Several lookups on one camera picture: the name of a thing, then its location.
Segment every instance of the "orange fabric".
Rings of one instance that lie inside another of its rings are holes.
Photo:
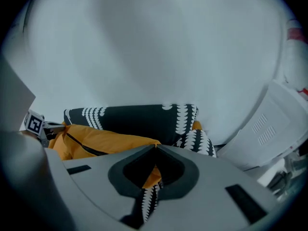
[[[201,123],[199,121],[194,121],[194,123],[192,125],[192,130],[195,130],[195,129],[202,130],[202,126],[201,126]]]
[[[51,140],[49,143],[49,148],[56,150],[62,160],[96,156],[83,149],[79,143],[74,141],[67,134],[74,137],[83,146],[107,154],[119,153],[142,145],[160,144],[157,140],[145,137],[118,134],[106,130],[97,130],[82,125],[70,125],[66,126],[65,131],[57,134],[56,138]],[[158,168],[155,167],[143,188],[150,188],[160,180],[160,172]]]

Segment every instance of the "white leaf pattern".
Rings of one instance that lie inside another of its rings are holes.
[[[103,127],[102,127],[102,125],[101,125],[101,122],[100,122],[99,119],[98,119],[98,112],[99,112],[100,109],[101,109],[101,108],[96,108],[96,109],[95,109],[95,111],[94,111],[94,120],[95,120],[95,122],[96,122],[96,124],[97,124],[98,129],[99,129],[99,130],[102,130]]]
[[[178,117],[177,117],[176,133],[182,135],[185,133],[186,130],[188,109],[186,105],[177,105],[177,109],[178,109]]]
[[[208,143],[208,137],[206,133],[201,130],[201,140],[200,140],[200,145],[199,145],[199,150],[198,153],[208,155],[209,152],[209,143]]]
[[[192,123],[191,123],[191,128],[193,127],[193,123],[196,119],[196,112],[197,112],[197,106],[196,105],[192,105]]]
[[[104,115],[105,110],[106,110],[106,108],[104,108],[104,107],[102,107],[102,108],[101,108],[101,111],[100,111],[100,116],[103,116],[103,115]]]
[[[160,188],[159,188],[159,185],[158,184],[156,184],[156,185],[154,185],[154,188],[155,188],[155,191],[156,191],[156,199],[155,199],[155,206],[154,206],[154,210],[153,210],[153,212],[156,210],[156,208],[157,208],[157,203],[158,203],[158,192],[159,192],[159,190],[160,190]]]
[[[177,141],[177,147],[180,147],[182,145],[182,138],[180,138],[178,141]]]
[[[90,116],[90,120],[91,120],[91,123],[92,123],[93,127],[97,129],[97,126],[96,126],[96,124],[94,122],[94,114],[93,114],[94,110],[95,110],[95,108],[90,108],[89,116]]]
[[[66,111],[65,111],[65,114],[66,114],[66,117],[67,117],[68,121],[70,122],[70,124],[72,124],[72,122],[71,122],[71,116],[69,115],[69,112],[70,112],[70,110],[66,110]]]
[[[150,211],[150,206],[151,206],[151,199],[153,196],[154,192],[154,186],[148,189],[145,189],[143,200],[142,200],[142,217],[143,217],[143,222],[145,223],[148,218],[149,218],[149,211]]]
[[[81,112],[81,115],[82,115],[82,116],[85,116],[85,111],[86,111],[86,109],[87,109],[87,108],[83,108],[83,109],[82,109],[82,112]]]
[[[215,151],[215,148],[214,148],[212,142],[210,142],[210,139],[207,139],[207,143],[208,143],[208,147],[209,147],[209,148],[212,147],[212,148],[210,148],[211,151],[213,152],[212,157],[216,157],[216,151]]]
[[[89,126],[90,126],[90,127],[93,127],[93,126],[92,126],[92,123],[91,123],[91,121],[90,121],[90,118],[89,118],[89,111],[90,111],[90,108],[86,108],[86,110],[85,110],[85,115],[86,115],[86,119],[87,119],[87,122],[88,122]]]
[[[172,104],[163,104],[163,110],[169,110],[172,108]]]
[[[193,145],[195,143],[195,140],[196,140],[196,130],[193,130],[193,131],[189,132],[186,136],[184,149],[192,150]]]

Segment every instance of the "gray panel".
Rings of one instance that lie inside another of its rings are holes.
[[[12,70],[2,54],[0,54],[0,83],[0,130],[18,131],[35,96]]]
[[[15,193],[51,229],[74,230],[74,222],[55,187],[41,144],[17,132],[1,132],[0,144],[3,173]]]
[[[116,162],[146,147],[148,146],[141,146],[119,154],[68,160],[64,161],[64,165],[66,168],[89,165],[91,169],[71,175],[72,179],[99,208],[116,219],[121,219],[131,214],[135,199],[117,193],[108,179],[108,171]]]
[[[89,200],[69,176],[56,151],[51,149],[45,149],[45,151],[55,185],[66,207],[69,209],[78,230],[120,231],[130,229],[130,227],[110,217],[109,212],[104,213],[96,203]]]
[[[141,230],[238,230],[249,226],[225,187],[239,184],[265,211],[277,204],[271,192],[218,158],[165,146],[198,166],[199,181],[183,198],[160,201]]]

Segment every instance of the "fabric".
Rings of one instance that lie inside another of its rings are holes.
[[[207,137],[206,133],[200,129],[192,130],[183,135],[174,146],[191,150],[199,154],[216,157],[216,152],[211,140]],[[143,189],[141,205],[143,223],[147,222],[149,216],[156,210],[159,190],[162,188],[163,183],[160,181],[149,189]]]
[[[196,113],[197,107],[192,104],[79,108],[65,110],[64,121],[173,145],[192,130]]]
[[[202,130],[202,126],[201,126],[200,121],[194,121],[194,123],[192,125],[192,130],[195,130],[195,129]]]
[[[176,147],[191,150],[204,155],[216,157],[212,141],[207,137],[205,131],[195,129],[183,135],[176,143]]]
[[[97,130],[82,125],[70,125],[50,141],[49,148],[58,152],[62,160],[94,157],[104,154],[119,153],[142,145],[158,145],[158,140],[145,137],[118,134],[106,130]],[[155,167],[144,184],[150,188],[161,180]]]

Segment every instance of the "black and white patterned fabric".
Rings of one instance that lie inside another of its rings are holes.
[[[174,146],[216,157],[214,146],[203,130],[195,129],[188,132],[183,135]]]
[[[154,185],[151,188],[143,189],[142,194],[142,219],[143,223],[146,223],[149,216],[156,210],[157,207],[157,199],[158,199],[158,192],[160,189],[163,188],[162,182]]]
[[[84,125],[173,145],[192,130],[196,112],[193,104],[79,108],[65,110],[64,121],[67,125]]]
[[[203,130],[195,129],[186,133],[174,144],[174,146],[216,157],[214,146]],[[156,210],[159,190],[162,188],[163,183],[160,182],[149,189],[142,190],[143,200],[141,208],[143,223],[145,223],[149,216]]]

